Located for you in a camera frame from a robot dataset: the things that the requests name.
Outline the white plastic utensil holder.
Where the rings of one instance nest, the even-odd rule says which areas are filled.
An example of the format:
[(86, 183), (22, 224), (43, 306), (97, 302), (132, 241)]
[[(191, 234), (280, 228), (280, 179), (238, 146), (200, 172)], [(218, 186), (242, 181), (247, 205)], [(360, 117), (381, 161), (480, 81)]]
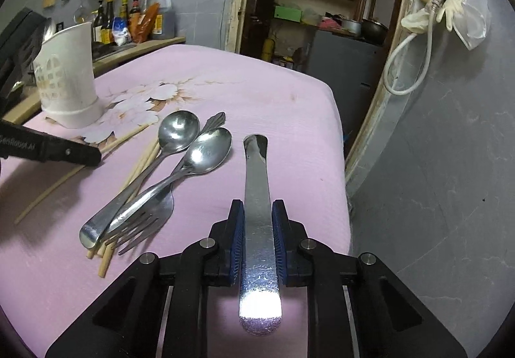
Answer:
[(68, 129), (81, 129), (103, 114), (94, 86), (89, 23), (74, 25), (45, 40), (33, 70), (41, 109), (51, 120)]

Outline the steel butter knife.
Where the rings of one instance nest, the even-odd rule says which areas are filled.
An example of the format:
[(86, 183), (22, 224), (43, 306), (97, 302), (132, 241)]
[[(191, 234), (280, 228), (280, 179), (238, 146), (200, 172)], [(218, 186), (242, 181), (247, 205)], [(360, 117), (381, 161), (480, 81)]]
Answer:
[(263, 135), (244, 139), (244, 239), (238, 317), (244, 330), (255, 336), (273, 333), (282, 321), (267, 145)]

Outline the pink floral tablecloth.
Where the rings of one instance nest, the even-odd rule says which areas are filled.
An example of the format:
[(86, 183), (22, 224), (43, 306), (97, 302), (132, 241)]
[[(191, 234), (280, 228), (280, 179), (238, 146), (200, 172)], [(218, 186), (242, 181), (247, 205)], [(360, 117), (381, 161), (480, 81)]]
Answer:
[(244, 203), (212, 290), (209, 356), (303, 357), (307, 300), (283, 289), (271, 207), (282, 200), (311, 239), (347, 253), (341, 119), (328, 85), (235, 53), (172, 45), (97, 78), (108, 110), (77, 130), (30, 127), (83, 149), (96, 167), (1, 163), (1, 308), (37, 357), (130, 265), (217, 252), (211, 227)]

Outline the orange snack packet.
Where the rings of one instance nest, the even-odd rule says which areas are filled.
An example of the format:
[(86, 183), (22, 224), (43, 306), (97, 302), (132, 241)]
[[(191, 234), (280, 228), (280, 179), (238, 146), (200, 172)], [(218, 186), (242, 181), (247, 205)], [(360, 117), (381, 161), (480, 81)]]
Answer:
[(147, 41), (149, 34), (155, 27), (155, 20), (159, 14), (160, 4), (154, 3), (150, 5), (145, 14), (135, 25), (133, 41), (135, 43), (144, 43)]

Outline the large steel spoon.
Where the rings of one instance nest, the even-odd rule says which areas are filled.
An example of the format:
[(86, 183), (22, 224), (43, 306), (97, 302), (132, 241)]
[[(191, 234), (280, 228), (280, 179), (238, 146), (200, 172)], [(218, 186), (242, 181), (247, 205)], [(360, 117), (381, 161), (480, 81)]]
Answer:
[(81, 227), (80, 243), (86, 249), (93, 249), (100, 237), (107, 231), (120, 208), (128, 201), (136, 188), (168, 156), (186, 150), (200, 131), (198, 117), (189, 111), (177, 111), (164, 117), (158, 129), (159, 153), (148, 167), (108, 204)]

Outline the white gloves on hook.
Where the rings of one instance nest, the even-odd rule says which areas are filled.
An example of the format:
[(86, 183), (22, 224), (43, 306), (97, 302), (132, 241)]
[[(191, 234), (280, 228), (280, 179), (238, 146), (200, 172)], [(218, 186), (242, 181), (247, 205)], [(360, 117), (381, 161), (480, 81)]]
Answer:
[(405, 16), (401, 26), (415, 34), (429, 31), (429, 21), (440, 23), (445, 19), (447, 31), (453, 30), (453, 20), (457, 14), (464, 12), (464, 0), (420, 0), (424, 7), (416, 13)]

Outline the grey cabinet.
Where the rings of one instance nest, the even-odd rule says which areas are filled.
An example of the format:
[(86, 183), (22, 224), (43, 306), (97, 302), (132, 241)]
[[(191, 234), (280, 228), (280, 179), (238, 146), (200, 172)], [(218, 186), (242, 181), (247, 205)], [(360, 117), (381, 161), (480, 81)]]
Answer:
[(360, 40), (316, 31), (306, 73), (327, 84), (341, 118), (345, 152), (355, 142), (384, 66), (384, 49)]

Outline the clear plastic bag on hook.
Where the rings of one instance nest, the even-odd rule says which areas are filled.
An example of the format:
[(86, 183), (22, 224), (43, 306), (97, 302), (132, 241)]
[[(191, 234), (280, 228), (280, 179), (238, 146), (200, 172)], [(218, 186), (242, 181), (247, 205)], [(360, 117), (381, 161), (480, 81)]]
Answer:
[(463, 12), (453, 20), (453, 28), (467, 50), (474, 50), (486, 39), (492, 23), (488, 0), (463, 0)]

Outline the dark soy sauce bottle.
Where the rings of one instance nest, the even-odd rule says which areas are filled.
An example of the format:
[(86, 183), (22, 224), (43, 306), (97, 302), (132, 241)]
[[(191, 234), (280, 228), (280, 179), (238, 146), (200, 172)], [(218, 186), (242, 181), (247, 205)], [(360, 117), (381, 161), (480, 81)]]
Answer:
[(103, 22), (102, 28), (100, 30), (101, 42), (103, 44), (110, 44), (110, 43), (114, 42), (113, 25), (114, 25), (114, 0), (107, 0), (105, 21)]

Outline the large clear oil bottle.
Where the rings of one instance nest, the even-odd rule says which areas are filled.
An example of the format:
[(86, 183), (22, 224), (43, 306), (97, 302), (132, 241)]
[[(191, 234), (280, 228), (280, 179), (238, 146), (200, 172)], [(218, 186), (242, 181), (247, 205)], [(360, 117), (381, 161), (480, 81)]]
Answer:
[(163, 40), (175, 37), (175, 13), (172, 0), (157, 0), (159, 10), (152, 31), (153, 39)]

